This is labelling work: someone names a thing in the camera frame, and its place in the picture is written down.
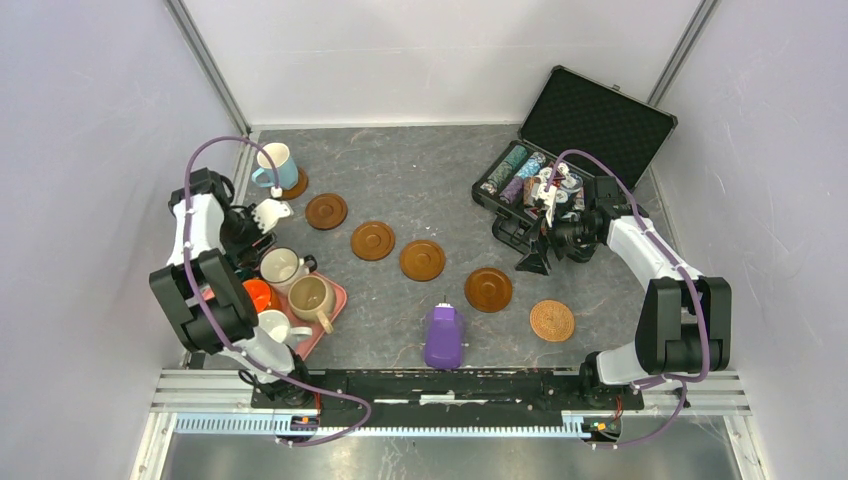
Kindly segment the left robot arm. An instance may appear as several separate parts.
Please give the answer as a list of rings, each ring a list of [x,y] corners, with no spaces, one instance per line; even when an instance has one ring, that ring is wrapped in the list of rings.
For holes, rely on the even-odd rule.
[[[237,362],[240,379],[262,397],[306,405],[314,381],[301,357],[260,324],[244,285],[276,241],[276,224],[291,216],[284,201],[237,205],[232,181],[208,168],[189,173],[168,207],[176,220],[166,265],[149,285],[180,343],[191,353]]]

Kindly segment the woven rattan coaster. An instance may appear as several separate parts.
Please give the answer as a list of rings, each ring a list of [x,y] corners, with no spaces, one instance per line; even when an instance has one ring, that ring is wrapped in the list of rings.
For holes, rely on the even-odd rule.
[[[538,302],[530,311],[533,332],[548,342],[564,342],[576,331],[576,318],[565,304],[554,300]]]

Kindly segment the light blue mug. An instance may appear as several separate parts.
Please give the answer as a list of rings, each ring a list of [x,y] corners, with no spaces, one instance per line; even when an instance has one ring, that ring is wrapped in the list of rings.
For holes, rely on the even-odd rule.
[[[283,190],[291,190],[299,181],[298,167],[285,143],[268,143],[255,155],[256,170],[251,175],[254,185],[271,188],[279,181]]]

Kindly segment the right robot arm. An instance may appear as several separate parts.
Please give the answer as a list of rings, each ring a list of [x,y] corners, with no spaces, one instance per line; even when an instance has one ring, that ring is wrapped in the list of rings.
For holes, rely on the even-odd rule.
[[[558,258],[585,262],[603,244],[624,260],[645,290],[634,339],[591,353],[581,364],[580,400],[602,408],[617,396],[618,387],[640,391],[674,380],[701,382],[725,370],[731,353],[729,283],[684,262],[616,178],[591,179],[584,201],[574,216],[549,225],[539,215],[532,224],[517,224],[514,232],[526,246],[520,270],[546,273],[549,248]]]

